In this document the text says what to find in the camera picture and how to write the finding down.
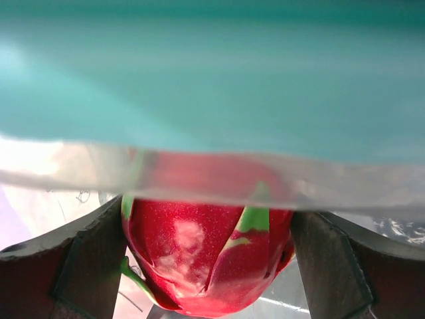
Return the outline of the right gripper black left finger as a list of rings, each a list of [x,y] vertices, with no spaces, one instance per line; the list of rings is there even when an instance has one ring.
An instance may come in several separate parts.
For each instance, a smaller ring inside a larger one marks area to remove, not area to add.
[[[2,318],[112,318],[126,253],[117,196],[1,251]]]

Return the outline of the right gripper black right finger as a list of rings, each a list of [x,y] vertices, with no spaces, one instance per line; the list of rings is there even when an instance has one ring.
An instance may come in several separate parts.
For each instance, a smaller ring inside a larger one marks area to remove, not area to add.
[[[424,317],[423,248],[320,211],[296,211],[291,234],[312,318]]]

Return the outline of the clear zip top bag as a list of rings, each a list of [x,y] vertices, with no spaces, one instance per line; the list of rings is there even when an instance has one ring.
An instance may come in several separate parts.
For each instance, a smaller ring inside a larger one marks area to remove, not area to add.
[[[423,1],[2,1],[1,181],[174,189],[162,154],[266,165],[258,204],[424,220]]]

